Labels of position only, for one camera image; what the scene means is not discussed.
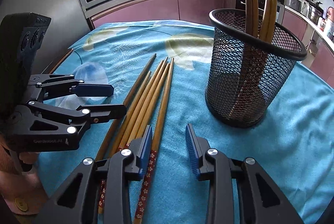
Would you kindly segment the pink sleeve left forearm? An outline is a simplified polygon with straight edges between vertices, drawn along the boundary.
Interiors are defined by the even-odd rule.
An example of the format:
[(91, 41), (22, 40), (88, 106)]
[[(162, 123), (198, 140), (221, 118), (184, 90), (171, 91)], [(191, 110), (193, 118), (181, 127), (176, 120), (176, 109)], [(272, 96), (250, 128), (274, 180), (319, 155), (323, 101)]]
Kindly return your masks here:
[(1, 195), (10, 210), (18, 215), (38, 214), (48, 196), (33, 166), (20, 173), (12, 158), (1, 147)]

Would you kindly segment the person's left hand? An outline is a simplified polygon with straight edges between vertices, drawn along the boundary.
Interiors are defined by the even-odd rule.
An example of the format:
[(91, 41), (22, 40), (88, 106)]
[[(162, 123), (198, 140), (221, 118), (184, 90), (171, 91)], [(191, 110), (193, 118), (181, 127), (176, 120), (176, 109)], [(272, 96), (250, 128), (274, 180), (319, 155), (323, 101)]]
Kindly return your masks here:
[[(6, 144), (5, 136), (1, 134), (1, 145), (7, 149), (10, 150), (8, 145)], [(19, 158), (25, 163), (25, 164), (34, 164), (38, 159), (39, 153), (38, 152), (21, 152), (19, 153)]]

